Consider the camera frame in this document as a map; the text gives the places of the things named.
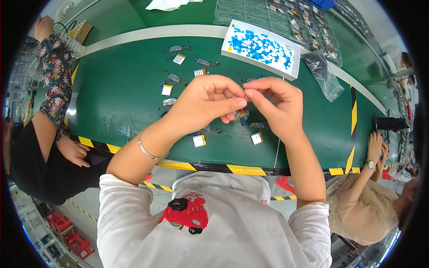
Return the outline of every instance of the black cable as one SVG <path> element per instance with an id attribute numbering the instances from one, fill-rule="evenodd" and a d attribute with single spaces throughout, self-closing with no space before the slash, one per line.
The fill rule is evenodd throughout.
<path id="1" fill-rule="evenodd" d="M 74 20 L 74 21 L 72 21 L 72 23 L 69 25 L 69 27 L 67 28 L 67 32 L 68 31 L 70 31 L 70 28 L 72 28 L 72 30 L 73 30 L 73 28 L 74 27 L 76 27 L 76 23 L 77 23 L 78 21 L 77 20 Z"/>
<path id="2" fill-rule="evenodd" d="M 69 33 L 69 31 L 67 30 L 66 26 L 64 26 L 64 24 L 62 24 L 61 22 L 55 22 L 54 25 L 55 24 L 61 24 L 63 26 L 64 30 L 66 30 L 66 33 Z"/>

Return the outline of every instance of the silver bangle bracelet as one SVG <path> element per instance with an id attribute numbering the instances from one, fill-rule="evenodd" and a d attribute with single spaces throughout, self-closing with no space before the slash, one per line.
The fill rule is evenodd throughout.
<path id="1" fill-rule="evenodd" d="M 140 134 L 142 133 L 142 131 L 143 131 L 144 129 L 140 130 L 140 133 L 139 133 L 139 142 L 138 142 L 138 144 L 139 144 L 139 146 L 140 146 L 140 149 L 143 151 L 143 153 L 145 153 L 148 157 L 152 158 L 153 160 L 161 160 L 161 159 L 166 158 L 166 157 L 167 157 L 167 155 L 168 155 L 168 153 L 169 153 L 170 151 L 168 151 L 164 157 L 159 158 L 159 157 L 153 157 L 153 156 L 151 156 L 151 155 L 150 155 L 150 154 L 149 154 L 149 153 L 148 153 L 148 152 L 143 148 L 142 141 L 140 140 Z"/>

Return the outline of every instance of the red cartoon print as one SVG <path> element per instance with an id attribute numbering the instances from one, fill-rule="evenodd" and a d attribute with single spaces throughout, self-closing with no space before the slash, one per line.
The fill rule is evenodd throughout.
<path id="1" fill-rule="evenodd" d="M 186 226 L 189 233 L 201 234 L 208 224 L 204 204 L 204 198 L 198 193 L 188 193 L 181 198 L 175 198 L 168 203 L 159 223 L 166 219 L 171 225 L 180 227 L 179 230 Z"/>

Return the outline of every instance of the white sleeve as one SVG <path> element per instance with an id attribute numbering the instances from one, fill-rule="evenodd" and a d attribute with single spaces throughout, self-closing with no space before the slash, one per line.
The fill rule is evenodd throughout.
<path id="1" fill-rule="evenodd" d="M 149 210 L 153 193 L 111 174 L 100 177 L 100 216 L 97 248 L 104 268 L 127 267 L 127 263 L 160 217 Z"/>
<path id="2" fill-rule="evenodd" d="M 320 202 L 302 206 L 290 215 L 289 226 L 307 256 L 309 267 L 331 266 L 328 215 L 329 205 Z"/>

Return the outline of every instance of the plastic bag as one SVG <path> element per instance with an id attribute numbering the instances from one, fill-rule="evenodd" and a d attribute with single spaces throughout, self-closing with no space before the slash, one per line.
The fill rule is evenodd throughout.
<path id="1" fill-rule="evenodd" d="M 337 77 L 331 71 L 321 49 L 314 52 L 301 54 L 311 73 L 316 78 L 326 99 L 333 102 L 343 92 L 344 88 L 338 82 Z"/>

